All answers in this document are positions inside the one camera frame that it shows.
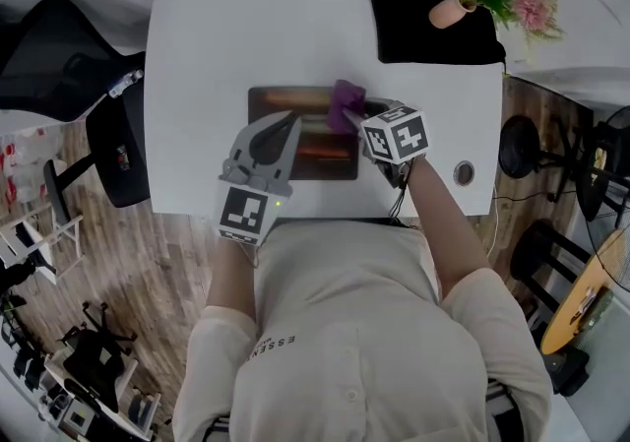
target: purple cloth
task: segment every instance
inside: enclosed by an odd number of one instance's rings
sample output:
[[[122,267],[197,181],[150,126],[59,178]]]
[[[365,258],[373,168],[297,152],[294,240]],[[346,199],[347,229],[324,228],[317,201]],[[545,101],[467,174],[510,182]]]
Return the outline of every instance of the purple cloth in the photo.
[[[356,128],[344,115],[344,109],[363,116],[365,114],[365,89],[346,80],[337,80],[326,123],[338,134],[356,134]]]

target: beige shirt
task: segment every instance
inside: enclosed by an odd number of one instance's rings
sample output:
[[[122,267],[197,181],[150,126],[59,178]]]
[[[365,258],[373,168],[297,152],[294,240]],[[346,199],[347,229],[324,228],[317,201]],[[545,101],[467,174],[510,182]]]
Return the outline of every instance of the beige shirt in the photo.
[[[281,226],[260,262],[258,326],[207,307],[192,332],[177,441],[230,413],[232,442],[485,440],[488,378],[540,439],[549,378],[493,271],[440,301],[420,232],[352,221]]]

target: white table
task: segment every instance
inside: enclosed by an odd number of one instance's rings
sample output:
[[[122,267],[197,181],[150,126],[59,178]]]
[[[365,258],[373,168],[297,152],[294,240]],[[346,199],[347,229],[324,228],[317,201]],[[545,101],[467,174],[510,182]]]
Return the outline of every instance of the white table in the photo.
[[[331,86],[426,111],[431,163],[467,215],[486,214],[496,170],[502,65],[382,64],[370,0],[155,0],[145,83],[147,162],[155,212],[211,215],[221,163],[260,86]],[[453,171],[472,162],[474,181]],[[292,218],[386,216],[398,191],[367,159],[356,181],[294,181]],[[415,216],[409,196],[401,217]]]

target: pink pot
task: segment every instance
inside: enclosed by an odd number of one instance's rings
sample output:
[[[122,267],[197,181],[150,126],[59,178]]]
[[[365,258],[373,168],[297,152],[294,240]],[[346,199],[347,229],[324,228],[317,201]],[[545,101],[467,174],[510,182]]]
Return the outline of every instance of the pink pot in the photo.
[[[444,0],[431,8],[429,21],[437,29],[446,29],[459,22],[466,13],[472,13],[476,6],[466,8],[460,0]]]

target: pink flower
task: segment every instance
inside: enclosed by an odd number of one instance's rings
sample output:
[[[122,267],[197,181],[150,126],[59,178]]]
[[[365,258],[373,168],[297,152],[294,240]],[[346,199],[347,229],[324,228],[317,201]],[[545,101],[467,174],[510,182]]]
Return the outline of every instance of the pink flower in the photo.
[[[526,31],[545,31],[549,22],[546,0],[514,0],[512,7]]]

